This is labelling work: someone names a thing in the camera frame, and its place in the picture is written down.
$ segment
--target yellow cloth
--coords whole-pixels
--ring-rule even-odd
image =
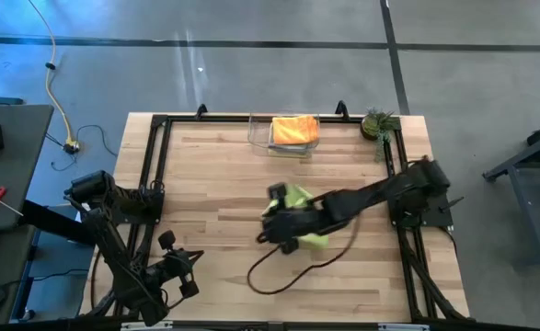
[[[273,142],[276,144],[311,143],[318,139],[318,125],[314,117],[275,117],[271,119]]]

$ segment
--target gray floor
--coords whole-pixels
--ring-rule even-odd
[[[41,1],[59,36],[182,40],[385,42],[376,0]],[[540,44],[540,0],[389,0],[396,39],[406,43]],[[0,35],[46,35],[22,1],[0,1]],[[44,63],[50,47],[0,45],[0,96],[49,103]],[[540,326],[540,268],[516,270],[528,257],[507,178],[480,174],[523,148],[540,128],[540,53],[402,51],[411,114],[428,122],[435,157],[452,180],[466,298],[480,321]],[[350,111],[398,111],[388,51],[223,48],[58,48],[53,90],[74,128],[102,125],[118,148],[130,111],[306,109],[330,112],[340,99]],[[51,134],[63,139],[56,115]],[[58,204],[69,181],[112,171],[115,159],[99,132],[82,131],[76,166],[47,142],[29,197]]]

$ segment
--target power cord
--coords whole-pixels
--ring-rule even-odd
[[[161,292],[165,293],[166,294],[166,299],[165,299],[165,303],[167,305],[167,300],[169,300],[169,294],[167,293],[166,289],[161,289]]]
[[[172,310],[172,309],[178,307],[180,303],[184,302],[184,299],[186,299],[186,298],[184,298],[184,297],[179,298],[179,300],[177,300],[176,302],[174,302],[172,305],[169,305],[169,306],[167,307],[167,309]]]
[[[69,120],[67,119],[67,116],[65,115],[65,111],[63,110],[63,107],[61,107],[61,104],[55,97],[55,95],[51,91],[51,72],[57,69],[55,66],[55,54],[57,52],[57,44],[55,42],[55,36],[52,34],[51,27],[49,26],[49,23],[47,23],[47,20],[45,17],[40,13],[39,9],[34,5],[32,0],[29,0],[30,5],[34,8],[34,10],[39,14],[40,19],[45,24],[45,27],[47,27],[47,30],[49,31],[49,35],[51,36],[51,44],[52,44],[52,54],[51,54],[51,60],[45,63],[45,67],[47,67],[47,74],[45,75],[45,89],[47,90],[47,94],[52,100],[52,103],[59,109],[59,112],[61,112],[61,116],[63,117],[63,122],[65,123],[65,128],[67,129],[67,139],[65,140],[65,144],[63,145],[63,149],[68,154],[75,154],[79,151],[79,143],[74,140],[74,136],[71,132],[71,126],[69,125]]]
[[[69,273],[71,272],[74,272],[74,271],[84,271],[84,272],[88,272],[87,269],[78,269],[78,268],[73,268],[73,269],[69,269],[65,272],[60,272],[60,273],[54,273],[54,274],[51,274],[51,275],[48,275],[48,276],[43,276],[41,278],[36,278],[36,279],[33,279],[32,281],[42,281],[42,280],[46,280],[46,279],[49,279],[51,277],[57,277],[57,276],[66,276],[68,275]],[[25,282],[27,280],[12,280],[12,281],[8,281],[8,282],[5,282],[4,284],[0,284],[0,289],[3,289],[5,287],[8,287],[10,285],[13,285],[13,284],[18,284],[18,283],[21,283],[21,282]]]
[[[116,263],[117,265],[119,265],[119,267],[122,269],[122,271],[126,272],[127,275],[129,275],[129,277],[131,277],[135,282],[136,284],[141,288],[141,290],[143,291],[143,293],[147,296],[147,299],[149,299],[150,302],[152,302],[155,306],[158,305],[158,302],[157,300],[151,295],[151,293],[149,292],[149,290],[147,290],[147,288],[141,283],[141,281],[134,275],[134,273],[132,273],[132,271],[130,271],[129,269],[127,269],[126,267],[124,267],[121,262],[114,258],[113,259],[114,263]]]
[[[84,126],[79,127],[79,129],[77,129],[77,133],[75,134],[75,139],[77,141],[79,141],[79,132],[81,130],[85,129],[85,128],[98,128],[100,130],[101,135],[102,135],[102,144],[104,145],[104,148],[106,149],[106,151],[109,154],[111,154],[112,156],[115,156],[115,157],[118,156],[118,154],[112,152],[112,150],[106,144],[106,133],[104,132],[104,129],[101,126],[97,125],[97,124],[88,124],[88,125],[84,125]],[[65,149],[63,144],[59,143],[59,141],[57,139],[55,139],[55,137],[51,136],[49,133],[45,134],[45,138],[47,138],[49,141],[57,144],[61,148]],[[59,168],[59,167],[57,167],[55,165],[54,162],[51,162],[51,168],[54,171],[62,172],[62,171],[65,171],[65,170],[69,169],[70,167],[76,165],[77,164],[77,159],[78,159],[77,155],[76,154],[69,154],[69,157],[71,158],[71,162],[68,165],[65,165],[64,167]]]
[[[338,259],[340,259],[341,257],[343,257],[351,248],[351,246],[353,245],[353,242],[355,242],[355,239],[357,238],[358,236],[358,232],[360,231],[360,220],[359,220],[359,217],[357,217],[355,219],[355,223],[353,224],[353,230],[351,232],[351,238],[350,238],[350,241],[347,243],[347,245],[345,246],[345,248],[343,248],[343,250],[341,250],[335,257],[331,258],[329,261],[327,262],[324,262],[324,263],[321,263],[321,264],[315,264],[315,265],[311,265],[309,266],[308,268],[304,269],[301,273],[298,274],[298,276],[296,276],[291,282],[289,282],[288,284],[286,284],[285,286],[279,288],[278,290],[273,290],[273,291],[264,291],[264,290],[260,290],[258,289],[257,287],[255,287],[252,283],[251,283],[251,273],[253,272],[253,270],[259,266],[259,264],[261,264],[261,262],[263,262],[266,258],[270,257],[271,255],[273,255],[274,253],[276,253],[276,251],[278,249],[280,249],[280,246],[277,245],[274,249],[272,249],[268,254],[266,254],[265,256],[263,256],[262,258],[260,258],[256,263],[253,264],[253,266],[251,266],[251,268],[249,269],[249,271],[247,272],[247,285],[249,285],[249,288],[251,290],[253,290],[255,293],[258,293],[258,294],[264,294],[264,295],[273,295],[273,294],[278,294],[278,293],[281,293],[283,291],[286,291],[288,289],[290,289],[294,283],[296,283],[296,281],[298,281],[302,276],[304,276],[308,271],[314,269],[314,268],[323,268],[323,267],[326,267],[328,265],[330,265],[331,263],[337,261]]]

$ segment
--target wooden tabletop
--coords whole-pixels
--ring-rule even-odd
[[[121,187],[138,185],[152,115],[129,114],[114,173]],[[403,116],[401,124],[408,160],[431,155],[425,119]],[[157,137],[149,180],[155,173],[161,135]],[[272,245],[255,242],[261,228],[260,214],[269,203],[267,187],[283,181],[319,195],[332,189],[369,185],[386,178],[384,163],[373,159],[374,150],[375,144],[365,141],[358,126],[351,124],[321,124],[320,144],[312,158],[292,159],[255,153],[247,143],[247,123],[174,123],[164,178],[164,214],[155,230],[149,263],[163,256],[156,238],[166,230],[174,231],[177,247],[203,249],[205,253],[194,267],[200,293],[172,310],[167,318],[409,321],[398,241],[385,203],[365,210],[358,218],[358,238],[341,260],[309,272],[291,289],[277,295],[259,295],[247,286],[248,269],[272,249]],[[394,144],[392,150],[395,168],[400,169]],[[348,226],[330,234],[326,249],[300,249],[290,256],[272,256],[256,270],[253,282],[264,290],[280,288],[307,266],[335,256],[348,243],[350,229]],[[126,239],[129,227],[120,225],[119,231]],[[454,307],[468,315],[451,240],[434,228],[423,229],[423,240],[431,277]],[[97,301],[108,291],[111,280],[108,266],[100,260]],[[419,307],[425,313],[422,288],[416,282]],[[180,297],[178,286],[178,280],[164,285],[169,303]],[[88,279],[81,313],[89,310]]]

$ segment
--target small plant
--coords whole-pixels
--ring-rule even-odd
[[[362,120],[362,136],[376,141],[375,161],[384,159],[384,143],[390,143],[389,131],[398,126],[398,119],[392,117],[393,111],[384,113],[376,108],[368,108],[368,115]]]

